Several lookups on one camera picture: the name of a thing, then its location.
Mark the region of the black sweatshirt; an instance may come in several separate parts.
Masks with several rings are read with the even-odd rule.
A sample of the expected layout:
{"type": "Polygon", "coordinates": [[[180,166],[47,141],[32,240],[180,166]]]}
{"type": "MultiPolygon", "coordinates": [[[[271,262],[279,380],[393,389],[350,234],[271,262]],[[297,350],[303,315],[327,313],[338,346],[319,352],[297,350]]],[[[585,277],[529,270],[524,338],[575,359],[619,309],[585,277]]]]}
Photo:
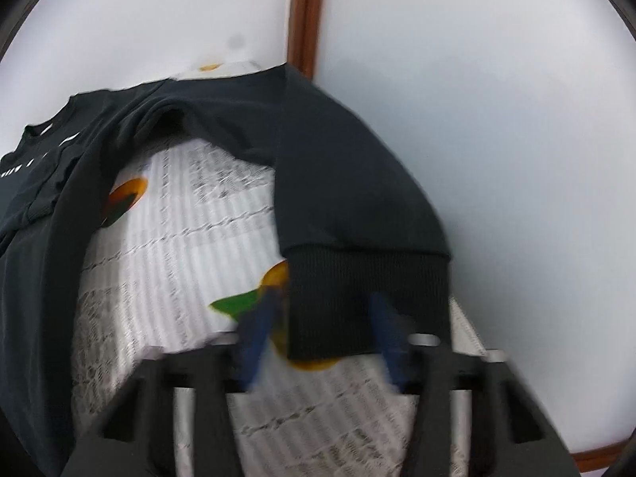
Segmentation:
{"type": "Polygon", "coordinates": [[[61,476],[79,442],[145,447],[150,476],[238,451],[250,476],[395,476],[411,401],[373,357],[368,301],[451,338],[451,251],[360,118],[294,68],[72,96],[1,161],[1,471],[61,476]],[[264,278],[283,302],[230,436],[191,438],[208,393],[153,392],[145,358],[232,331],[264,278]]]}

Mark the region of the brown wooden door frame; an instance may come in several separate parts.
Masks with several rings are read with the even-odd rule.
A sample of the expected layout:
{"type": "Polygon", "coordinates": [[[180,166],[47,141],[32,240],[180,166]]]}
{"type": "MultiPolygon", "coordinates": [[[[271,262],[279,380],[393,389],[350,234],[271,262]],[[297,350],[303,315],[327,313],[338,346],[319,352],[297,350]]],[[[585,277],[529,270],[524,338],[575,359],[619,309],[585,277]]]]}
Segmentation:
{"type": "Polygon", "coordinates": [[[312,80],[315,74],[322,0],[290,0],[287,63],[312,80]]]}

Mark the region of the fruit print tablecloth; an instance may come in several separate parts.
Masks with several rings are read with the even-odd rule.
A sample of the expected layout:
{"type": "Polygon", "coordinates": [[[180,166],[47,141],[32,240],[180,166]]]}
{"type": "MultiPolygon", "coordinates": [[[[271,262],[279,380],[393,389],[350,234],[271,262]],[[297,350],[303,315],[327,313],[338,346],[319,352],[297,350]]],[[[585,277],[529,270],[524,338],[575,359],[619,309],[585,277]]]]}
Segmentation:
{"type": "Polygon", "coordinates": [[[81,256],[66,476],[448,476],[456,308],[426,194],[295,68],[82,98],[106,194],[81,256]],[[283,291],[256,380],[240,316],[283,291]],[[409,392],[370,296],[400,314],[409,392]]]}

